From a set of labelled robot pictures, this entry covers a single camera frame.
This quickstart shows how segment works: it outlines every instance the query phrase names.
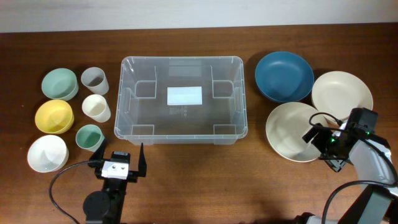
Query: label on bin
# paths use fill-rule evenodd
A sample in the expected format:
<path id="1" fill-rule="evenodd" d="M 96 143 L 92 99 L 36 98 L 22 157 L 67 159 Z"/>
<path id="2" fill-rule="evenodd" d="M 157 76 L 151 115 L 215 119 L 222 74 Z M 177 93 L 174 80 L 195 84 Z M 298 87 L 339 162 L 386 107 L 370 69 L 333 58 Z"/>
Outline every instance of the label on bin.
<path id="1" fill-rule="evenodd" d="M 167 87 L 167 105 L 201 105 L 201 86 Z"/>

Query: white bowl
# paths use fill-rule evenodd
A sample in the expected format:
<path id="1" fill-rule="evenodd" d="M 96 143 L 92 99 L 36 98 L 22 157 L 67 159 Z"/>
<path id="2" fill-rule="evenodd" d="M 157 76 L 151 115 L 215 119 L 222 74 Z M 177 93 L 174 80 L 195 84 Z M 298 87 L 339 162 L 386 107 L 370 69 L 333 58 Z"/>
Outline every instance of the white bowl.
<path id="1" fill-rule="evenodd" d="M 373 109 L 369 88 L 358 77 L 347 72 L 328 72 L 319 77 L 312 88 L 312 104 L 320 112 L 346 120 L 353 108 Z M 335 120 L 325 118 L 332 123 Z"/>
<path id="2" fill-rule="evenodd" d="M 68 160 L 69 151 L 62 138 L 46 135 L 30 146 L 27 162 L 37 172 L 51 172 L 61 169 Z"/>
<path id="3" fill-rule="evenodd" d="M 275 108 L 268 116 L 267 139 L 276 153 L 295 162 L 310 162 L 320 156 L 319 150 L 302 139 L 310 129 L 309 119 L 318 111 L 304 103 L 285 103 Z M 327 127 L 323 116 L 315 116 L 313 123 Z"/>

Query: wire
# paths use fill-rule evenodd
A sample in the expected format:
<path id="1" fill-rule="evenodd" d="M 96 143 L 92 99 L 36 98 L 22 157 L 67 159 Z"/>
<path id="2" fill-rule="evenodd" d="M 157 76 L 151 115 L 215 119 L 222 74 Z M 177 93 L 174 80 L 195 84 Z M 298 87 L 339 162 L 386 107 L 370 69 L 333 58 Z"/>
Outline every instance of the wire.
<path id="1" fill-rule="evenodd" d="M 65 168 L 64 170 L 62 170 L 61 172 L 59 172 L 52 180 L 50 183 L 50 188 L 49 188 L 49 197 L 51 202 L 54 204 L 55 208 L 57 208 L 60 212 L 62 212 L 64 215 L 66 215 L 68 218 L 70 218 L 72 221 L 74 221 L 76 224 L 80 224 L 79 221 L 74 218 L 73 216 L 69 215 L 66 211 L 64 211 L 54 200 L 54 198 L 52 197 L 52 186 L 54 185 L 55 181 L 58 179 L 58 177 L 61 176 L 61 174 L 63 174 L 65 171 L 67 171 L 68 169 L 71 169 L 73 167 L 76 166 L 80 166 L 80 165 L 84 165 L 84 164 L 90 164 L 90 163 L 94 163 L 94 162 L 101 162 L 101 161 L 84 161 L 84 162 L 79 162 L 76 163 L 70 167 Z"/>
<path id="2" fill-rule="evenodd" d="M 339 191 L 341 191 L 347 187 L 359 185 L 359 184 L 370 184 L 370 185 L 376 185 L 376 186 L 381 186 L 381 187 L 397 187 L 398 186 L 397 171 L 396 171 L 394 165 L 392 165 L 392 162 L 387 158 L 387 156 L 382 151 L 380 151 L 380 149 L 378 149 L 375 145 L 373 145 L 369 141 L 365 140 L 364 138 L 358 138 L 358 140 L 364 142 L 365 144 L 367 144 L 368 146 L 373 148 L 379 154 L 379 156 L 381 156 L 385 160 L 385 162 L 387 163 L 387 165 L 389 166 L 389 168 L 392 172 L 392 175 L 394 176 L 395 181 L 392 184 L 386 184 L 386 183 L 377 182 L 377 181 L 373 181 L 373 180 L 357 180 L 357 181 L 352 181 L 352 182 L 348 182 L 348 183 L 341 185 L 340 187 L 338 187 L 336 190 L 334 190 L 331 193 L 328 200 L 326 201 L 325 208 L 323 208 L 323 213 L 322 213 L 322 224 L 326 223 L 326 215 L 328 213 L 330 203 Z"/>
<path id="3" fill-rule="evenodd" d="M 343 124 L 342 121 L 340 121 L 339 119 L 337 119 L 335 116 L 331 115 L 330 113 L 319 112 L 319 113 L 313 114 L 313 115 L 310 117 L 309 123 L 310 123 L 311 126 L 313 126 L 314 128 L 317 128 L 317 129 L 322 129 L 322 130 L 341 131 L 342 133 L 348 133 L 348 131 L 343 130 L 343 129 L 340 129 L 340 128 L 329 128 L 329 127 L 323 127 L 323 126 L 319 126 L 319 125 L 313 124 L 313 123 L 311 122 L 311 121 L 312 121 L 312 118 L 315 117 L 316 115 L 320 115 L 320 114 L 324 114 L 324 115 L 327 115 L 327 116 L 333 118 L 339 126 L 341 126 L 341 125 Z"/>

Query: clear plastic container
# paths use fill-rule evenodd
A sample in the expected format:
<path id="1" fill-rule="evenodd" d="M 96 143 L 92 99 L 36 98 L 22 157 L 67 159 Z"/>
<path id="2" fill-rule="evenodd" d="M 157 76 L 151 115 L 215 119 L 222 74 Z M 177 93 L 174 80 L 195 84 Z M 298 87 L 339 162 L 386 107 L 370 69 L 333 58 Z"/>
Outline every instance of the clear plastic container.
<path id="1" fill-rule="evenodd" d="M 126 57 L 114 133 L 135 145 L 234 144 L 248 133 L 239 57 Z"/>

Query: teal bowl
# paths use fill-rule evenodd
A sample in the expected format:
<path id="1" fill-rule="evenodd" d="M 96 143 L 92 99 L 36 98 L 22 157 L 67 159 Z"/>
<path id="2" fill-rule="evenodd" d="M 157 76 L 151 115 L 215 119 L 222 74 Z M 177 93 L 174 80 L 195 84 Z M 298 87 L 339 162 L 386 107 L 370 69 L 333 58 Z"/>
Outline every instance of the teal bowl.
<path id="1" fill-rule="evenodd" d="M 66 68 L 52 70 L 46 74 L 42 82 L 44 95 L 54 100 L 68 101 L 76 95 L 78 90 L 76 75 Z"/>

